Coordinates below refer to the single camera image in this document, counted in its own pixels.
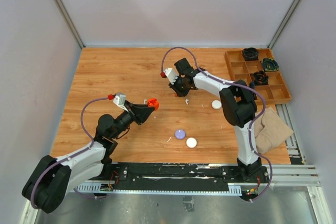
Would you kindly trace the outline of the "orange earbud charging case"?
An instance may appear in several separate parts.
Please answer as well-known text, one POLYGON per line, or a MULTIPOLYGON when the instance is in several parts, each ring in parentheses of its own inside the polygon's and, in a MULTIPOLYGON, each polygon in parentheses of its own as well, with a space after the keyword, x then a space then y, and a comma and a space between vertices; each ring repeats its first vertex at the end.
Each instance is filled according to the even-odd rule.
POLYGON ((159 104, 157 99, 151 98, 151 99, 148 99, 147 105, 148 105, 148 107, 153 107, 154 111, 156 111, 159 108, 160 104, 159 104))

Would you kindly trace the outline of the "purple earbud charging case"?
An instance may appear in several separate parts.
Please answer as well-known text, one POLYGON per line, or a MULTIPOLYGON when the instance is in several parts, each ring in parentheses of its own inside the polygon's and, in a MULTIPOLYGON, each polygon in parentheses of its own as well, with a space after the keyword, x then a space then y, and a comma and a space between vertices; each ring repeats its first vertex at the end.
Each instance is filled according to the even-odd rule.
POLYGON ((182 140, 186 137, 186 133, 183 129, 178 129, 175 131, 175 138, 178 140, 182 140))

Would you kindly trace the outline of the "white earbud charging case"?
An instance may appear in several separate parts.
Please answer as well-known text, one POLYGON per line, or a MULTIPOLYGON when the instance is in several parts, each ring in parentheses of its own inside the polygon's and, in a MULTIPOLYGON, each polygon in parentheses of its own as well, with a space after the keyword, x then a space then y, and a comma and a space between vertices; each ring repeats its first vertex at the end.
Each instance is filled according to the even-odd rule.
POLYGON ((187 140, 186 140, 186 146, 188 148, 195 148, 197 146, 197 140, 193 137, 189 137, 187 140))

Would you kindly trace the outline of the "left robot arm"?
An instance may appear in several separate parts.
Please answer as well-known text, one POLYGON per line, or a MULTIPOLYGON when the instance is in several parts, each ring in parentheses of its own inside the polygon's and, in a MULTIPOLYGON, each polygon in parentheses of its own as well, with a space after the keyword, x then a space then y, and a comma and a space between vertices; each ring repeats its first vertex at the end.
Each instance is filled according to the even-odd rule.
POLYGON ((110 155, 117 146, 117 139, 126 135, 132 123, 142 125, 159 108, 157 99, 146 104, 124 102, 122 113, 114 118, 110 114, 99 117, 95 135, 90 143, 64 156, 41 158, 28 181, 22 196, 34 209, 49 214, 56 210, 64 197, 85 181, 112 175, 110 155))

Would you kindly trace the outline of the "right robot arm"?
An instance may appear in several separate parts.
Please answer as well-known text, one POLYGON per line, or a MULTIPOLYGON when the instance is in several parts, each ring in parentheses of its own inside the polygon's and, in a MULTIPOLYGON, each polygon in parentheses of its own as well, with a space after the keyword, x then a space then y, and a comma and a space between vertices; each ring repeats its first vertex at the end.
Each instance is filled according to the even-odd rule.
POLYGON ((178 97, 187 96, 190 90, 201 89, 220 99, 224 118, 234 127, 238 142, 238 177, 250 182, 261 168, 254 135, 257 105, 251 88, 243 80, 228 81, 203 68, 194 69, 186 58, 174 65, 175 69, 161 70, 161 77, 168 79, 169 87, 178 97))

